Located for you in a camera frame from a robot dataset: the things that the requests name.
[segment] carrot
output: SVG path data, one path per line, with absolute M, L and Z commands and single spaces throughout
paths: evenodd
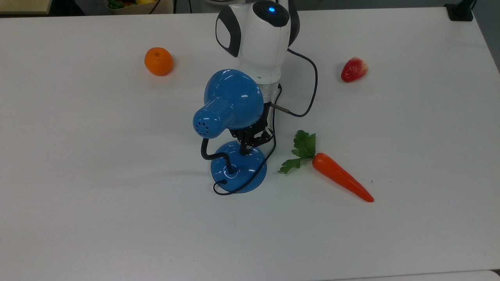
M 344 170 L 337 162 L 324 153 L 318 153 L 312 160 L 312 166 L 324 176 L 339 186 L 356 194 L 366 202 L 373 202 L 374 198 L 353 176 Z
M 321 152 L 316 154 L 315 133 L 309 135 L 309 133 L 303 130 L 298 130 L 293 143 L 296 149 L 293 149 L 291 152 L 299 158 L 286 160 L 278 172 L 287 174 L 292 168 L 300 168 L 302 160 L 312 159 L 312 166 L 318 172 L 366 202 L 374 201 L 370 193 L 332 158 Z

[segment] fake strawberry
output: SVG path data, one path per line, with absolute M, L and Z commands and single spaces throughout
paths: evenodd
M 345 82 L 352 82 L 365 76 L 367 72 L 368 64 L 359 57 L 353 57 L 345 64 L 340 77 Z

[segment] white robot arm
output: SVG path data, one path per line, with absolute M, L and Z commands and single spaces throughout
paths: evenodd
M 226 6 L 215 25 L 217 42 L 239 59 L 238 70 L 260 87 L 264 103 L 278 89 L 281 65 L 300 21 L 293 0 L 259 0 Z

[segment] table surface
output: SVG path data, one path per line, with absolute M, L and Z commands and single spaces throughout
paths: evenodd
M 354 281 L 500 281 L 500 276 L 493 271 L 449 272 L 436 274 L 404 275 L 352 279 Z
M 238 61 L 216 14 L 0 19 L 0 279 L 332 280 L 500 268 L 500 75 L 444 8 L 304 11 L 309 115 L 276 114 L 264 182 L 212 191 L 193 114 Z M 164 47 L 175 69 L 144 67 Z M 352 57 L 369 73 L 339 76 Z M 287 55 L 280 104 L 314 74 Z M 373 195 L 292 158 L 297 130 Z M 209 151 L 231 141 L 228 132 Z M 265 145 L 267 153 L 270 145 Z
M 0 0 L 0 15 L 48 15 L 52 0 Z

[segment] floor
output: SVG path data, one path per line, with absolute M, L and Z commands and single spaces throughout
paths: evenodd
M 178 13 L 190 12 L 188 1 L 178 0 Z M 192 12 L 201 13 L 203 0 L 190 1 Z M 75 2 L 87 16 L 109 15 L 105 0 L 75 0 Z M 298 10 L 339 10 L 443 7 L 446 3 L 458 2 L 460 0 L 295 0 L 295 5 Z M 473 11 L 496 67 L 500 70 L 500 0 L 477 0 Z

